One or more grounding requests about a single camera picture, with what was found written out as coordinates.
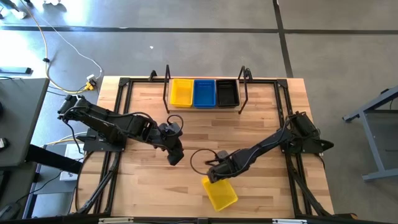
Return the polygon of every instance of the concrete floor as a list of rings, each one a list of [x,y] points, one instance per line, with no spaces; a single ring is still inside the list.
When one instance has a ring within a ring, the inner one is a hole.
[[[276,29],[272,0],[62,0],[62,6],[32,1],[34,14],[58,26],[181,27]],[[384,0],[279,0],[285,29],[398,29],[398,2]],[[33,26],[31,18],[7,15],[3,25]],[[80,58],[54,32],[45,33],[50,76],[65,88],[79,89],[98,69]],[[93,57],[105,75],[235,76],[241,65],[254,77],[286,77],[278,34],[62,32],[83,54]],[[293,76],[304,78],[315,125],[335,147],[325,153],[326,176],[336,213],[356,213],[360,219],[398,221],[398,178],[364,183],[361,174],[376,171],[362,124],[341,117],[398,83],[398,35],[287,34]],[[1,65],[23,65],[44,76],[44,47],[37,31],[0,30]],[[85,93],[95,102],[96,92]],[[47,94],[32,142],[44,144],[70,134],[56,119],[61,96]],[[398,102],[392,105],[398,108]],[[76,132],[84,125],[73,123]],[[39,207],[68,197],[38,198]],[[36,209],[34,215],[62,212]]]

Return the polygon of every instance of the yellow bin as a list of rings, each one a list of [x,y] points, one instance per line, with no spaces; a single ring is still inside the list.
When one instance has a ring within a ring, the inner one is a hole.
[[[189,108],[192,106],[193,80],[179,79],[172,80],[171,104],[176,107]]]
[[[228,182],[228,179],[219,180],[212,184],[208,177],[204,177],[201,183],[209,196],[213,208],[217,212],[238,201],[238,196]]]

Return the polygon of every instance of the black cable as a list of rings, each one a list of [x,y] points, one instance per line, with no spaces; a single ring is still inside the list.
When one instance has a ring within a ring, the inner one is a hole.
[[[168,135],[168,136],[174,136],[174,135],[180,134],[181,131],[182,131],[182,128],[184,127],[184,120],[183,120],[182,117],[181,117],[180,115],[178,115],[178,114],[170,115],[170,116],[167,118],[167,120],[166,120],[167,123],[168,123],[168,124],[171,124],[171,122],[169,121],[169,119],[170,119],[171,117],[173,117],[173,116],[176,116],[176,117],[178,117],[178,118],[181,119],[181,128],[180,128],[180,130],[179,130],[177,133],[174,133],[174,134],[171,134],[171,135]]]
[[[82,160],[82,159],[83,159],[83,158],[76,159],[76,162],[73,163],[71,166],[75,165],[77,162],[79,162],[79,161]],[[15,203],[18,203],[21,199],[23,199],[24,197],[29,196],[30,194],[32,194],[32,193],[34,193],[34,192],[37,192],[37,191],[42,190],[43,187],[46,186],[49,182],[51,182],[51,181],[55,180],[57,177],[59,177],[59,176],[61,175],[62,172],[63,172],[63,170],[61,170],[61,172],[59,172],[59,174],[56,175],[54,178],[52,178],[52,179],[50,179],[49,181],[47,181],[46,183],[44,183],[43,186],[42,186],[41,188],[39,188],[39,189],[37,189],[37,190],[34,190],[34,191],[32,191],[32,192],[29,192],[28,194],[25,194],[24,196],[20,197],[18,200],[15,201]]]
[[[80,154],[83,154],[83,153],[80,151],[80,146],[79,146],[79,143],[78,143],[77,140],[76,140],[75,131],[73,130],[73,127],[70,126],[70,124],[68,124],[67,121],[64,120],[63,122],[64,122],[64,123],[70,128],[70,130],[72,131],[72,137],[73,137],[74,142],[75,142],[76,145],[77,145],[77,148],[79,149],[79,153],[80,153]]]
[[[80,167],[79,173],[77,174],[76,192],[75,192],[75,209],[76,209],[76,212],[78,211],[78,207],[79,207],[79,204],[78,204],[78,201],[79,201],[79,199],[78,199],[78,198],[79,198],[79,197],[78,197],[78,192],[79,192],[80,174],[81,174],[81,172],[82,172],[82,170],[83,170],[83,166],[85,165],[85,163],[87,162],[88,158],[90,158],[90,156],[91,156],[92,154],[93,154],[93,151],[87,153],[87,155],[86,155],[85,159],[83,160],[83,163],[82,163],[82,165],[81,165],[81,167]]]
[[[74,198],[74,194],[75,194],[75,192],[76,192],[76,189],[77,189],[77,187],[75,186],[75,187],[73,188],[72,197],[71,197],[71,199],[70,199],[70,205],[69,205],[68,213],[69,213],[70,210],[72,209],[73,198]]]
[[[200,174],[200,175],[207,175],[207,174],[205,174],[205,173],[202,173],[202,172],[199,172],[198,170],[196,170],[196,169],[193,167],[193,164],[192,164],[193,156],[194,156],[196,153],[200,152],[200,151],[210,151],[210,152],[214,153],[214,155],[215,155],[216,158],[217,158],[218,156],[217,156],[217,153],[216,153],[215,151],[211,150],[211,149],[199,149],[199,150],[195,151],[195,152],[192,154],[191,159],[190,159],[190,165],[191,165],[191,168],[193,169],[193,171],[195,171],[196,173],[198,173],[198,174]]]
[[[71,108],[67,109],[67,110],[64,112],[64,114],[63,114],[62,121],[65,122],[65,120],[67,119],[67,114],[68,114],[71,110],[74,110],[74,109],[87,109],[87,107],[85,107],[85,106],[74,106],[74,107],[71,107]]]
[[[144,113],[144,112],[134,112],[134,113],[117,114],[117,115],[107,114],[107,116],[109,116],[110,118],[123,118],[123,117],[131,116],[131,115],[135,115],[135,114],[142,114],[142,115],[147,116],[147,117],[150,119],[150,121],[152,122],[152,124],[156,127],[156,129],[157,129],[161,134],[163,133],[162,130],[160,130],[160,128],[158,127],[156,121],[155,121],[151,116],[149,116],[149,114]]]
[[[80,89],[78,89],[76,92],[78,92],[78,91],[84,89],[84,87],[86,87],[86,85],[83,85],[82,87],[80,87]]]
[[[323,165],[323,169],[325,169],[325,161],[322,159],[322,156],[319,155],[318,153],[315,153],[315,155],[321,160],[322,165]]]
[[[58,95],[58,96],[66,96],[65,94],[54,93],[54,92],[48,91],[48,90],[47,90],[47,93],[52,93],[52,94],[55,94],[55,95]]]

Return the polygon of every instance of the cable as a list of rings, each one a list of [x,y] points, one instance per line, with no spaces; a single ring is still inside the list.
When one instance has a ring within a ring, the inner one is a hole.
[[[152,122],[152,124],[156,127],[156,129],[157,129],[160,133],[163,133],[163,131],[160,130],[160,128],[158,127],[156,121],[155,121],[151,116],[149,116],[149,114],[144,113],[144,112],[134,112],[134,113],[117,114],[117,115],[105,114],[105,115],[106,115],[106,116],[109,116],[110,118],[123,118],[123,117],[131,116],[131,115],[135,115],[135,114],[143,114],[143,115],[147,116],[147,117],[150,119],[150,121]]]
[[[55,95],[58,95],[58,96],[66,96],[65,94],[54,93],[54,92],[48,91],[48,90],[47,90],[47,93],[52,93],[52,94],[55,94]]]
[[[82,159],[84,159],[84,158],[76,159],[76,162],[73,163],[71,166],[75,165],[77,162],[79,162],[79,161],[82,160]],[[52,178],[52,179],[50,179],[49,181],[47,181],[46,183],[44,183],[43,186],[42,186],[41,188],[39,188],[39,189],[37,189],[37,190],[34,190],[34,191],[32,191],[32,192],[29,192],[28,194],[25,194],[24,196],[20,197],[18,200],[15,201],[15,203],[18,203],[18,202],[19,202],[20,200],[22,200],[24,197],[27,197],[27,196],[29,196],[30,194],[34,193],[34,192],[37,192],[37,191],[42,190],[43,187],[46,186],[49,182],[51,182],[51,181],[55,180],[57,177],[59,177],[59,176],[61,175],[62,172],[63,172],[63,170],[61,170],[61,172],[59,172],[58,175],[56,175],[54,178]]]
[[[322,156],[321,156],[321,155],[319,155],[318,153],[315,153],[315,155],[316,155],[317,157],[319,157],[319,159],[320,159],[320,160],[321,160],[321,162],[322,162],[323,169],[325,169],[325,161],[322,159]]]
[[[211,150],[211,149],[199,149],[199,150],[195,151],[195,152],[192,154],[189,163],[190,163],[191,168],[193,169],[193,171],[195,171],[196,173],[201,174],[201,175],[207,175],[207,174],[205,174],[205,173],[202,173],[202,172],[199,172],[198,170],[196,170],[196,168],[194,168],[194,167],[193,167],[193,164],[192,164],[193,156],[194,156],[196,153],[200,152],[200,151],[210,151],[210,152],[214,153],[214,155],[215,155],[216,158],[218,158],[218,156],[217,156],[217,153],[216,153],[215,151]]]
[[[73,127],[72,126],[70,126],[70,124],[68,124],[66,121],[63,121],[69,128],[70,128],[70,130],[72,131],[72,137],[73,137],[73,140],[75,141],[75,143],[76,143],[76,145],[77,145],[77,148],[78,148],[78,150],[79,150],[79,153],[80,154],[83,154],[81,151],[80,151],[80,146],[79,146],[79,143],[77,143],[77,140],[76,140],[76,137],[75,137],[75,131],[73,130]]]
[[[167,123],[168,123],[168,124],[171,124],[171,122],[169,122],[169,119],[170,119],[171,117],[173,117],[173,116],[176,116],[176,117],[178,117],[178,118],[181,119],[181,128],[180,128],[180,130],[179,130],[177,133],[174,133],[174,134],[171,134],[171,135],[168,135],[168,136],[175,136],[175,135],[180,134],[181,131],[182,131],[182,128],[184,127],[184,120],[183,120],[182,117],[181,117],[180,115],[178,115],[178,114],[170,115],[170,116],[167,118],[167,120],[166,120]]]
[[[78,211],[78,207],[79,207],[79,204],[78,204],[78,191],[79,191],[80,174],[81,174],[81,172],[82,172],[82,170],[83,170],[83,166],[85,165],[86,161],[88,160],[88,158],[90,158],[90,156],[91,156],[92,154],[93,154],[93,151],[87,153],[85,159],[83,160],[83,163],[81,164],[79,173],[77,174],[76,191],[75,191],[75,209],[76,209],[76,212]]]
[[[47,143],[46,145],[54,145],[54,144],[58,144],[58,143],[61,143],[61,142],[69,142],[69,141],[74,141],[74,139],[58,140],[58,141]]]
[[[75,136],[78,136],[78,135],[81,135],[81,134],[87,134],[87,131],[83,131],[83,132],[80,132],[80,133],[76,133]],[[68,136],[65,136],[65,137],[59,139],[59,141],[64,140],[64,139],[67,139],[67,138],[69,138],[69,137],[72,137],[72,135],[70,134],[70,135],[68,135]]]
[[[36,20],[36,18],[33,16],[33,14],[31,13],[31,11],[30,11],[30,9],[25,5],[25,3],[22,1],[22,0],[19,0],[21,3],[22,3],[22,5],[24,5],[24,7],[25,7],[25,9],[27,10],[27,12],[29,13],[29,15],[31,16],[31,18],[34,20],[34,22],[36,23],[36,26],[37,26],[37,28],[39,28],[39,31],[40,31],[40,34],[42,35],[42,38],[43,38],[43,43],[44,43],[44,49],[45,49],[45,58],[43,59],[43,61],[45,62],[45,75],[46,75],[46,77],[50,80],[50,82],[53,84],[53,85],[55,85],[55,87],[57,87],[59,90],[62,90],[62,91],[64,91],[65,93],[69,93],[69,94],[79,94],[79,93],[83,93],[84,91],[86,91],[86,89],[84,89],[84,90],[82,90],[82,91],[72,91],[72,90],[66,90],[66,89],[64,89],[64,88],[62,88],[62,87],[60,87],[60,86],[58,86],[51,78],[50,78],[50,76],[49,76],[49,68],[48,68],[48,63],[50,62],[50,60],[48,59],[48,47],[47,47],[47,41],[46,41],[46,39],[45,39],[45,36],[44,36],[44,33],[43,33],[43,30],[42,30],[42,28],[40,27],[40,25],[39,25],[39,23],[37,22],[37,20]],[[45,21],[67,44],[69,44],[70,46],[72,46],[75,50],[76,50],[76,52],[80,55],[80,56],[82,56],[82,57],[84,57],[84,58],[86,58],[86,59],[88,59],[88,60],[91,60],[92,62],[94,62],[94,64],[95,65],[97,65],[98,67],[99,67],[99,76],[97,77],[97,78],[99,78],[99,77],[101,77],[102,76],[102,68],[93,60],[93,59],[91,59],[91,58],[88,58],[88,57],[86,57],[86,56],[84,56],[84,55],[82,55],[81,53],[79,53],[79,51],[77,51],[77,49],[76,49],[76,47],[75,46],[73,46],[71,43],[69,43],[67,40],[65,40],[63,37],[62,37],[62,35],[57,31],[57,30],[55,30],[55,28],[53,27],[53,26],[51,26],[40,14],[38,14],[40,17],[41,17],[41,19],[43,20],[43,21]]]
[[[73,204],[73,198],[74,198],[74,194],[76,192],[76,186],[73,188],[73,192],[72,192],[72,197],[70,199],[70,205],[69,205],[69,209],[68,209],[68,213],[70,212],[70,210],[72,209],[72,204]]]

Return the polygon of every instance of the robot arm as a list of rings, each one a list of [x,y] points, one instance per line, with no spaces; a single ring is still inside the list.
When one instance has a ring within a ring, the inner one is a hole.
[[[210,165],[206,173],[210,182],[214,183],[225,178],[236,177],[247,171],[256,158],[277,146],[286,146],[289,153],[322,153],[333,147],[333,143],[321,140],[319,130],[314,127],[305,113],[296,112],[289,116],[283,128],[249,149],[238,149],[228,154],[226,151],[217,153],[215,159],[206,161]]]
[[[81,121],[98,133],[101,142],[118,144],[125,138],[131,138],[159,147],[167,151],[170,165],[175,166],[183,158],[183,149],[179,137],[182,130],[177,123],[157,123],[145,113],[117,114],[113,111],[96,106],[85,99],[84,96],[71,96],[65,98],[58,110],[58,119],[67,123],[69,120]]]

